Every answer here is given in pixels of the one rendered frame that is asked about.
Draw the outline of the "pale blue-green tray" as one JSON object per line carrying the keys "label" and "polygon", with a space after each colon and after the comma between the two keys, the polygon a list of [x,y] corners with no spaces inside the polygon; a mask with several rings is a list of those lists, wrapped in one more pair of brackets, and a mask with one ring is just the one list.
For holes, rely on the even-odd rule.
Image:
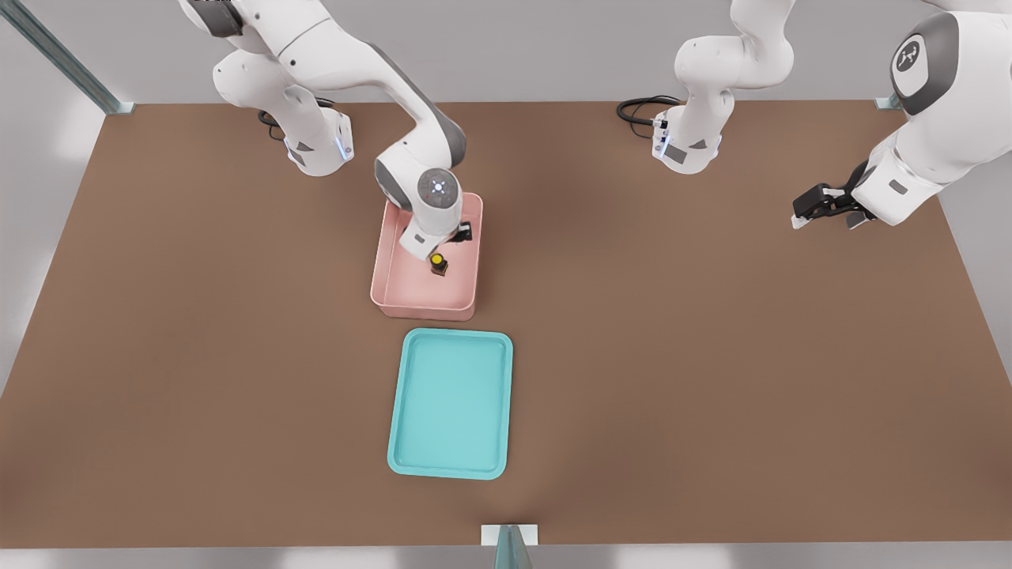
{"label": "pale blue-green tray", "polygon": [[492,481],[508,460],[507,335],[416,328],[402,340],[387,464],[402,475]]}

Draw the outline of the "pink plastic box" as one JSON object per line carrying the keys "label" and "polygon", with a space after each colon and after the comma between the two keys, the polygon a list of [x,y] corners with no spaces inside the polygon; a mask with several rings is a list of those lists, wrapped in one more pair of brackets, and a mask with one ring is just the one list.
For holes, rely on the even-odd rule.
{"label": "pink plastic box", "polygon": [[392,318],[463,322],[474,316],[483,229],[483,199],[463,194],[463,222],[470,223],[471,240],[445,243],[438,252],[448,260],[445,275],[431,273],[429,262],[409,255],[400,246],[402,231],[412,213],[384,205],[380,246],[370,299]]}

